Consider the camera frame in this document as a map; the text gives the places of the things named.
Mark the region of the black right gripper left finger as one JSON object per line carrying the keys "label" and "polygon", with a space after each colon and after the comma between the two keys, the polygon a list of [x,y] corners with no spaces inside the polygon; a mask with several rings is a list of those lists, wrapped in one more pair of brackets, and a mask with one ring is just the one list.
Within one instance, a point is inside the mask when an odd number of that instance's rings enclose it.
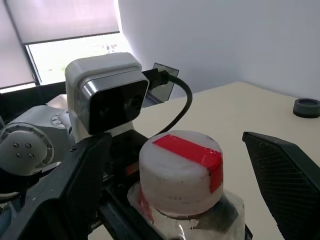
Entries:
{"label": "black right gripper left finger", "polygon": [[13,240],[88,240],[96,219],[110,134],[85,138],[29,193]]}

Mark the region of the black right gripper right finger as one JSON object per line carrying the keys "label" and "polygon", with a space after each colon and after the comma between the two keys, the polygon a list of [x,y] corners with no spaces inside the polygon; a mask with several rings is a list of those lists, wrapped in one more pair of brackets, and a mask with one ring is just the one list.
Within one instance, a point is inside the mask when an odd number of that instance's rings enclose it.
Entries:
{"label": "black right gripper right finger", "polygon": [[246,131],[242,141],[284,240],[320,240],[320,167],[283,139]]}

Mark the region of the clear plastic bottle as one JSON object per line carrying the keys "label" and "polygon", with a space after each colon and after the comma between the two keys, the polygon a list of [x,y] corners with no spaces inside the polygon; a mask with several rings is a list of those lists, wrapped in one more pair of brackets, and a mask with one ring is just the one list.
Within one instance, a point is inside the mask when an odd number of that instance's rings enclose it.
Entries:
{"label": "clear plastic bottle", "polygon": [[213,207],[187,217],[168,216],[150,206],[142,193],[140,174],[127,199],[163,240],[245,240],[244,201],[224,188]]}

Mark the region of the white cap with red tape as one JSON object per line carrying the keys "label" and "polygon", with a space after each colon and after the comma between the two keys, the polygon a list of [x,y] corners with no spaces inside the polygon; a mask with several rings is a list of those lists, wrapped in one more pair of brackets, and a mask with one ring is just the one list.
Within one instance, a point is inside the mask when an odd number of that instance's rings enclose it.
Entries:
{"label": "white cap with red tape", "polygon": [[201,214],[223,196],[223,153],[211,137],[189,130],[153,136],[139,152],[147,203],[170,217]]}

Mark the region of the black round cap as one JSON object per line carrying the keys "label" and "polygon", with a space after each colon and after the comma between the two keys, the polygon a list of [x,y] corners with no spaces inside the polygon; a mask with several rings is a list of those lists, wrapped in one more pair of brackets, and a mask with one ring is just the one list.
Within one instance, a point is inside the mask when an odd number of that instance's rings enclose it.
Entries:
{"label": "black round cap", "polygon": [[294,101],[293,114],[306,119],[320,117],[320,101],[311,98],[299,98]]}

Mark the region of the dark laptop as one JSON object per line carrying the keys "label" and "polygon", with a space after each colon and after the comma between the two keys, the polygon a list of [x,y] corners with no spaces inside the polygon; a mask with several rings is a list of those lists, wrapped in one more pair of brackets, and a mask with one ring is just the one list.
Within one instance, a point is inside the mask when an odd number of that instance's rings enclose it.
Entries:
{"label": "dark laptop", "polygon": [[[153,69],[166,70],[170,75],[177,77],[179,70],[173,67],[169,67],[160,63],[155,62],[153,64]],[[158,105],[168,101],[171,92],[173,90],[174,84],[169,82],[164,85],[160,85],[146,93],[145,99],[143,101],[142,107],[147,108],[150,106]]]}

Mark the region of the wide grey roller blind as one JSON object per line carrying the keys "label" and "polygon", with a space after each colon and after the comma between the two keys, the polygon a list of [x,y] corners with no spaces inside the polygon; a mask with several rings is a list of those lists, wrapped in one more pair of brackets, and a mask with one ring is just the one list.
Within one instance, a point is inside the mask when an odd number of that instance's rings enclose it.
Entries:
{"label": "wide grey roller blind", "polygon": [[114,0],[5,0],[24,44],[119,32]]}

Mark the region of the narrow grey roller blind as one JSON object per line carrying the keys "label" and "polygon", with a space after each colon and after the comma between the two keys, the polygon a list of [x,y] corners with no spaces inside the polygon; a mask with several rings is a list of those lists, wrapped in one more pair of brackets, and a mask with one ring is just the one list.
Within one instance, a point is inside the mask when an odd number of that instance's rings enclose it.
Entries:
{"label": "narrow grey roller blind", "polygon": [[0,89],[34,82],[4,0],[0,0]]}

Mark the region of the window with black frame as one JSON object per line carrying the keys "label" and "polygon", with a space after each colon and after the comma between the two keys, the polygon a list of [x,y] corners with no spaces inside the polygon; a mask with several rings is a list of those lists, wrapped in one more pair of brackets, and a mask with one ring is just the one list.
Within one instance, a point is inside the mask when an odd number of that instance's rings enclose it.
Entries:
{"label": "window with black frame", "polygon": [[64,82],[67,65],[77,59],[113,53],[133,53],[123,33],[87,36],[39,43],[25,43],[38,85]]}

